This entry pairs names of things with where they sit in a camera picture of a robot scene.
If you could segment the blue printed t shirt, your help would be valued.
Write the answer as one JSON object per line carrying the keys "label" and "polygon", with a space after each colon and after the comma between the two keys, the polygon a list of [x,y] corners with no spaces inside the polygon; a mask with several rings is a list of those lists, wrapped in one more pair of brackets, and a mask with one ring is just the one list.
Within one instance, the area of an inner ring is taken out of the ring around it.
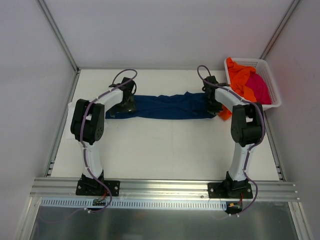
{"label": "blue printed t shirt", "polygon": [[135,95],[135,110],[119,112],[114,108],[105,113],[106,119],[146,118],[157,120],[212,119],[216,115],[207,111],[204,93],[176,94],[172,96]]}

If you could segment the orange t shirt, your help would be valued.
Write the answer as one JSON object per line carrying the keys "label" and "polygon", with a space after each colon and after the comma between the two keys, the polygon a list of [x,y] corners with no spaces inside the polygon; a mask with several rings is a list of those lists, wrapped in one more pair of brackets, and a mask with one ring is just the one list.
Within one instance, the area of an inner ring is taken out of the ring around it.
{"label": "orange t shirt", "polygon": [[256,69],[252,66],[237,64],[231,57],[226,59],[226,65],[232,90],[246,100],[256,102],[254,91],[246,86],[251,74],[256,73]]}

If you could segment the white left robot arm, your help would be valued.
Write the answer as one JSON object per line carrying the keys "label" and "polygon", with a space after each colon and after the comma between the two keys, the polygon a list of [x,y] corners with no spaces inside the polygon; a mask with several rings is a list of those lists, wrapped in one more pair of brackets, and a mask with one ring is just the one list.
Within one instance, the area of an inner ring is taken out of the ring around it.
{"label": "white left robot arm", "polygon": [[104,183],[104,170],[100,160],[98,141],[105,130],[106,112],[133,113],[136,110],[134,94],[137,85],[133,79],[124,77],[121,83],[112,83],[107,92],[89,101],[78,99],[73,111],[70,132],[78,141],[84,163],[83,173],[77,183],[76,195],[99,196],[111,194],[118,196],[111,187],[119,187],[118,181]]}

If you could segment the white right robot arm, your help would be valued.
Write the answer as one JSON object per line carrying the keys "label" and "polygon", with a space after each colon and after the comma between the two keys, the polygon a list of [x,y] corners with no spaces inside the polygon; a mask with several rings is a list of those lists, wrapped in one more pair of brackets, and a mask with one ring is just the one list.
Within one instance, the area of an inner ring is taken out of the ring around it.
{"label": "white right robot arm", "polygon": [[228,84],[219,83],[215,76],[207,76],[202,81],[209,112],[221,113],[223,107],[231,112],[230,133],[235,143],[225,179],[221,183],[210,182],[208,196],[211,199],[252,199],[248,169],[253,151],[266,133],[262,105],[239,96]]}

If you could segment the pink t shirt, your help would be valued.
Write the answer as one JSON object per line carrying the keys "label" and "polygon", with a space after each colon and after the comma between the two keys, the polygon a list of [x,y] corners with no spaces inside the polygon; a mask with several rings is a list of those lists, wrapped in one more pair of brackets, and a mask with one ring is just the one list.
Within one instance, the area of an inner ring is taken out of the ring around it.
{"label": "pink t shirt", "polygon": [[266,83],[262,77],[256,73],[251,73],[245,83],[244,97],[251,102],[259,102],[262,105],[272,104]]}

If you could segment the white plastic basket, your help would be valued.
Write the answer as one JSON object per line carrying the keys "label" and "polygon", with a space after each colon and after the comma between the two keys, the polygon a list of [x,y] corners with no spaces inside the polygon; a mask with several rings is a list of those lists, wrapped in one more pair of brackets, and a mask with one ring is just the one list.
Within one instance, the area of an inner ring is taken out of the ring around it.
{"label": "white plastic basket", "polygon": [[[254,67],[256,69],[256,74],[261,76],[262,79],[264,80],[265,84],[268,87],[270,98],[272,100],[272,104],[262,104],[262,108],[264,111],[271,108],[277,108],[281,105],[282,102],[281,102],[280,94],[276,85],[276,81],[274,80],[270,67],[265,60],[256,59],[256,58],[239,58],[239,57],[231,57],[231,58],[234,62],[236,62],[239,65]],[[227,82],[230,85],[230,77],[227,69],[226,60],[227,58],[224,60],[224,68],[226,72]]]}

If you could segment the folded white t shirt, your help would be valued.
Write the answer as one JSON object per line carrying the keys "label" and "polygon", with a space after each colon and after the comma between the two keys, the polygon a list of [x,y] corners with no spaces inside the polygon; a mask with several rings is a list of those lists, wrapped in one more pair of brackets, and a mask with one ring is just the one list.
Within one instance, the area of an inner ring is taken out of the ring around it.
{"label": "folded white t shirt", "polygon": [[70,102],[67,105],[67,117],[65,122],[65,128],[63,131],[65,140],[72,140],[75,138],[74,135],[71,133],[71,123],[72,123],[74,111],[75,111],[75,104]]}

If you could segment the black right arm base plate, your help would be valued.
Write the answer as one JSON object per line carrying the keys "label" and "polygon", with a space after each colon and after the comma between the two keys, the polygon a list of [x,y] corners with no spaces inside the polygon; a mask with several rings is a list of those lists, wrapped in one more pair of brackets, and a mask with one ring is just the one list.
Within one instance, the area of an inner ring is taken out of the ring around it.
{"label": "black right arm base plate", "polygon": [[207,184],[208,196],[210,199],[253,199],[252,187],[246,183],[244,187],[232,189],[223,182],[209,182]]}

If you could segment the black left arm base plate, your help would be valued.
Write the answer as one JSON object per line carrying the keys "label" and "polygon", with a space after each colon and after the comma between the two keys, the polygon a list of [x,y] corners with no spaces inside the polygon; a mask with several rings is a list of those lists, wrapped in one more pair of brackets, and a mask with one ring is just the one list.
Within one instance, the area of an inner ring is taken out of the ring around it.
{"label": "black left arm base plate", "polygon": [[[104,180],[99,179],[110,191],[113,197],[118,197],[120,192],[120,181],[117,180]],[[76,196],[90,196],[90,197],[102,197],[106,195],[110,196],[107,188],[101,183],[92,178],[81,178],[77,182],[77,187],[75,190]]]}

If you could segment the aluminium mounting rail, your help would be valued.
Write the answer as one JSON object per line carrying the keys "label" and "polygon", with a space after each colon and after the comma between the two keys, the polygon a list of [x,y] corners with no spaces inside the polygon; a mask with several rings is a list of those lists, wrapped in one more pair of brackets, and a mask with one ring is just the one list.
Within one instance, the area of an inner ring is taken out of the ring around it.
{"label": "aluminium mounting rail", "polygon": [[[139,200],[208,200],[215,192],[207,180],[121,179],[118,199]],[[76,178],[38,177],[30,191],[31,197],[75,197]],[[288,181],[257,181],[251,193],[261,202],[300,202],[296,185]]]}

